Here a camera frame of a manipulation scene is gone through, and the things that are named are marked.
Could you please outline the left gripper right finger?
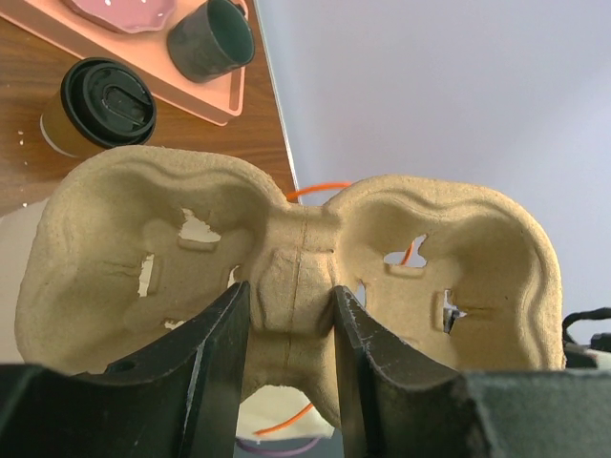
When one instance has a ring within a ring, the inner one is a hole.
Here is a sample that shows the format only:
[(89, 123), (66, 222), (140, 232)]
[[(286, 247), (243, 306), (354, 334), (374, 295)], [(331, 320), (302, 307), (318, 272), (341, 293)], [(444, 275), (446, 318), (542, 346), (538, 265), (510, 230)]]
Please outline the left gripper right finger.
[(347, 457), (606, 457), (610, 374), (458, 372), (332, 292)]

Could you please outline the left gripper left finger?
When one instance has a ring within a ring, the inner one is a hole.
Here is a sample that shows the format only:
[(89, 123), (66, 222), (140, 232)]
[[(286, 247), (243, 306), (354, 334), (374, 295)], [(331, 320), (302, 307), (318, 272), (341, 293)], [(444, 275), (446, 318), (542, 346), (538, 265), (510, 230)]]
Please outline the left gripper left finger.
[(248, 282), (235, 283), (101, 374), (2, 365), (2, 456), (232, 456), (249, 308)]

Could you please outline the paper bag orange handles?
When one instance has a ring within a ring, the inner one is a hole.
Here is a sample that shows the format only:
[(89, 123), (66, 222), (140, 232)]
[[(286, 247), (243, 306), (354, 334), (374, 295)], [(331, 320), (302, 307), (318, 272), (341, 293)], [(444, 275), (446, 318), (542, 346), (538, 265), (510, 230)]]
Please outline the paper bag orange handles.
[(411, 217), (352, 190), (306, 207), (272, 182), (221, 172), (65, 182), (33, 241), (17, 347), (28, 362), (98, 371), (248, 281), (243, 396), (292, 385), (337, 425), (331, 290), (373, 292), (385, 256), (420, 236)]

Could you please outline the brown paper cup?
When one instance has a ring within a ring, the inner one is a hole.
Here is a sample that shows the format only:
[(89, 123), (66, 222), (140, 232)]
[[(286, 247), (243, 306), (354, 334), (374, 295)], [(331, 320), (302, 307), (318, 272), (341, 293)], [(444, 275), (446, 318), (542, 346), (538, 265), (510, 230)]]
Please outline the brown paper cup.
[(103, 151), (73, 125), (63, 108), (60, 92), (49, 101), (40, 116), (39, 127), (45, 141), (64, 156), (86, 159)]

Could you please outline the black cup lid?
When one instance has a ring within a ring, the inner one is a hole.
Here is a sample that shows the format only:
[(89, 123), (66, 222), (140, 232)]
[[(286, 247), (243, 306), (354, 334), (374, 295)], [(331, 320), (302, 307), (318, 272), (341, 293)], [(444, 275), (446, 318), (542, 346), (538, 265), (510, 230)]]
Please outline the black cup lid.
[(141, 145), (156, 128), (151, 91), (134, 71), (112, 59), (90, 57), (74, 64), (59, 95), (72, 125), (99, 147)]

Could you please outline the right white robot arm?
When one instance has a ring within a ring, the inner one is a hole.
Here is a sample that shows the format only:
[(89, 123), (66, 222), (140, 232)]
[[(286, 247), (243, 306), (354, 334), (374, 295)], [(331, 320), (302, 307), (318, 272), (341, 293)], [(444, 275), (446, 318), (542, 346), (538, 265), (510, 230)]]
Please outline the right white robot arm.
[(610, 308), (569, 313), (562, 321), (566, 367), (610, 370)]

